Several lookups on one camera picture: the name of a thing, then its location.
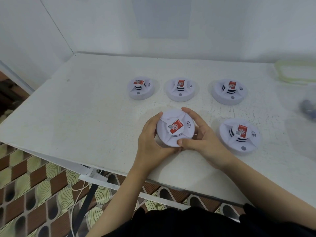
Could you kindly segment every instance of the hand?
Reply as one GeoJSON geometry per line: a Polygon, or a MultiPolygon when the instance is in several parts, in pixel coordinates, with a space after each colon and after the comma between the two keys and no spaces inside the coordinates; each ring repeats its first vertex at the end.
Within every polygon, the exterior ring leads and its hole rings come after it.
{"type": "Polygon", "coordinates": [[[198,126],[195,126],[195,136],[193,139],[179,139],[178,145],[184,149],[198,151],[213,167],[222,169],[227,164],[236,158],[230,151],[217,138],[215,132],[211,127],[193,110],[182,107],[185,113],[189,116],[198,126]]]}
{"type": "Polygon", "coordinates": [[[182,150],[181,147],[163,148],[154,140],[156,136],[156,125],[161,116],[162,112],[159,112],[157,115],[150,118],[145,123],[138,138],[138,150],[132,168],[141,171],[141,173],[146,176],[159,166],[169,155],[182,150]]]}

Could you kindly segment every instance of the person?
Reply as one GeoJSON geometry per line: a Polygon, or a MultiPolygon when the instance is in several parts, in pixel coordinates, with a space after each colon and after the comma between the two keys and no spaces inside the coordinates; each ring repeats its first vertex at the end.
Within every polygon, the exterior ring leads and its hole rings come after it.
{"type": "Polygon", "coordinates": [[[316,209],[287,192],[239,160],[193,110],[182,107],[196,123],[193,139],[180,147],[160,147],[154,137],[162,112],[150,118],[138,139],[132,168],[87,237],[101,236],[316,236],[316,209]],[[180,211],[167,208],[145,214],[134,209],[149,175],[168,156],[183,150],[198,151],[214,168],[223,171],[255,206],[244,205],[240,223],[199,207],[180,211]]]}

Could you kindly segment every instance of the person's left hand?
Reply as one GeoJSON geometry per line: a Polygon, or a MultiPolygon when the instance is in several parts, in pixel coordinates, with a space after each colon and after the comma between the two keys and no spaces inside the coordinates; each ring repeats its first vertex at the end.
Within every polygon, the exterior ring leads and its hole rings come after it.
{"type": "Polygon", "coordinates": [[[163,148],[154,140],[156,136],[156,125],[162,116],[162,112],[150,118],[144,125],[138,138],[138,150],[133,164],[133,168],[141,171],[144,175],[149,175],[160,163],[169,155],[182,150],[181,147],[163,148]]]}

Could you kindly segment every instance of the round white device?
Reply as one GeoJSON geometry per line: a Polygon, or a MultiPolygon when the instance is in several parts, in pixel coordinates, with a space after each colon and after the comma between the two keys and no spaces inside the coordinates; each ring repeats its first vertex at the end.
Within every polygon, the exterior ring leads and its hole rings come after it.
{"type": "Polygon", "coordinates": [[[247,88],[236,80],[223,79],[218,81],[213,89],[212,96],[224,105],[236,105],[248,94],[247,88]]]}
{"type": "Polygon", "coordinates": [[[243,119],[224,121],[219,126],[219,134],[223,142],[239,154],[254,151],[261,142],[258,128],[243,119]]]}
{"type": "Polygon", "coordinates": [[[132,79],[127,85],[128,95],[135,100],[151,97],[155,91],[153,81],[145,76],[132,79]]]}
{"type": "Polygon", "coordinates": [[[172,147],[179,147],[178,139],[191,139],[194,135],[194,129],[193,119],[179,109],[165,111],[156,128],[161,141],[172,147]]]}
{"type": "Polygon", "coordinates": [[[195,84],[186,78],[169,80],[166,86],[167,96],[178,102],[187,101],[194,96],[195,84]]]}

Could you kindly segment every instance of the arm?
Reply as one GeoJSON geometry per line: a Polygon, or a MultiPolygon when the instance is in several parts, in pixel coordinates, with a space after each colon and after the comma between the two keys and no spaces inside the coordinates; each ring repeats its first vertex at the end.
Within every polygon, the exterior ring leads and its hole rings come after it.
{"type": "Polygon", "coordinates": [[[140,190],[149,175],[169,155],[182,148],[162,148],[154,140],[162,112],[149,119],[138,138],[138,150],[132,168],[111,202],[87,237],[100,237],[117,229],[132,218],[140,190]]]}
{"type": "Polygon", "coordinates": [[[258,208],[279,221],[316,229],[316,209],[281,188],[239,160],[219,141],[214,131],[194,111],[183,107],[198,125],[195,140],[180,139],[184,149],[196,150],[215,168],[223,171],[258,208]]]}

